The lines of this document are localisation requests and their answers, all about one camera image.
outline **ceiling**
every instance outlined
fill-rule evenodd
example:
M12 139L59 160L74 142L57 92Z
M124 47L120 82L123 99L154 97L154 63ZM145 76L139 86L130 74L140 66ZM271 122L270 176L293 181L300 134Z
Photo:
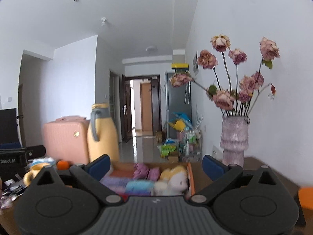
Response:
M123 59L170 55L185 48L197 1L1 0L0 29L54 48L98 34Z

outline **shiny floor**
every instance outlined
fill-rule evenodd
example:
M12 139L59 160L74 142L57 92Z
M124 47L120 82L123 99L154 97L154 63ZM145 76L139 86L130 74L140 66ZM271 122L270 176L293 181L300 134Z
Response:
M166 159L160 157L158 145L155 138L151 136L133 137L129 142L119 145L120 161L125 163L167 162Z
M153 135L153 132L139 132L139 131L135 131L135 129L133 129L132 131L133 133L133 137L136 137L136 136L152 136Z

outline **refrigerator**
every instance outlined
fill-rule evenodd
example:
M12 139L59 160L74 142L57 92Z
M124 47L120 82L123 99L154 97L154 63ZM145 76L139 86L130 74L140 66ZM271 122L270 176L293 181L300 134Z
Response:
M166 96L166 121L169 122L175 116L173 112L177 113L186 113L187 116L191 118L191 96L188 103L188 97L185 103L185 94L186 94L186 85L181 87L172 87L170 83L171 76L174 75L174 72L165 73L165 96ZM167 124L167 137L168 138L177 138L176 130Z

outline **pink glass vase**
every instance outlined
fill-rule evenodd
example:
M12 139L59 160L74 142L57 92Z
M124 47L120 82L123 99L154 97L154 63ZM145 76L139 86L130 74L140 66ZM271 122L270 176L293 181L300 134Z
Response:
M223 164L243 167L244 151L249 148L247 117L223 117L220 146L224 148Z

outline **pink suitcase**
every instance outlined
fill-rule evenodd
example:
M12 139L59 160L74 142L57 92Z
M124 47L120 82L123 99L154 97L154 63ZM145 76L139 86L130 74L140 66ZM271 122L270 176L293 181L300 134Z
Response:
M58 118L43 125L43 143L48 156L73 163L88 164L89 120L80 116Z

